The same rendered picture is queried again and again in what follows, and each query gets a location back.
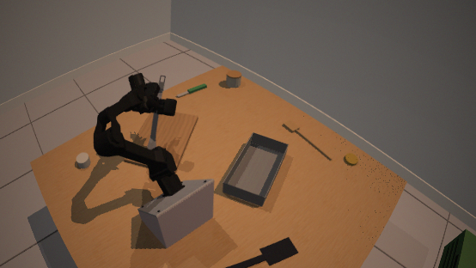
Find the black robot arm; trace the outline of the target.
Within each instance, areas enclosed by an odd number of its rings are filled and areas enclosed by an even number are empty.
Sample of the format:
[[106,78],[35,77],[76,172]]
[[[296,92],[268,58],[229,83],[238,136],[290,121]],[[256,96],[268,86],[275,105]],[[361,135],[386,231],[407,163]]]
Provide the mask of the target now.
[[[142,73],[129,76],[131,92],[121,97],[119,102],[102,110],[97,116],[97,125],[94,132],[94,149],[100,156],[121,156],[133,161],[146,164],[149,169],[150,179],[156,181],[164,193],[162,196],[172,196],[180,189],[182,185],[177,174],[174,158],[161,146],[152,150],[146,149],[140,145],[125,140],[123,133],[120,132],[120,124],[116,120],[122,112],[129,112],[138,108],[140,114],[149,111],[153,104],[151,95],[155,96],[160,90],[157,82],[148,82],[145,84]],[[106,130],[107,124],[111,122],[112,127]]]

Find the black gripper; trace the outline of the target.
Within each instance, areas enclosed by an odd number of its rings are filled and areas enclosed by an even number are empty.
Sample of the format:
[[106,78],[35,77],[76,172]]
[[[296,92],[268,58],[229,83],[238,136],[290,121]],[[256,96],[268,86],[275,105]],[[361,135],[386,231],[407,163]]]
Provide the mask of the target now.
[[156,113],[157,114],[163,114],[163,115],[168,115],[168,116],[174,116],[175,115],[175,110],[176,110],[176,105],[177,101],[174,99],[160,99],[158,98],[158,101],[156,101],[155,96],[151,95],[153,104],[150,107],[149,111],[146,113]]

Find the grey cylinder with orange top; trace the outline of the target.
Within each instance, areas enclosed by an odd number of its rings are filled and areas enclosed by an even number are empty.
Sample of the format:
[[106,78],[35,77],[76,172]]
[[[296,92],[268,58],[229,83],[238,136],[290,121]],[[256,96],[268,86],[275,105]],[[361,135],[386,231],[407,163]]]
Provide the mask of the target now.
[[226,85],[231,88],[238,88],[241,86],[240,71],[228,71],[226,74]]

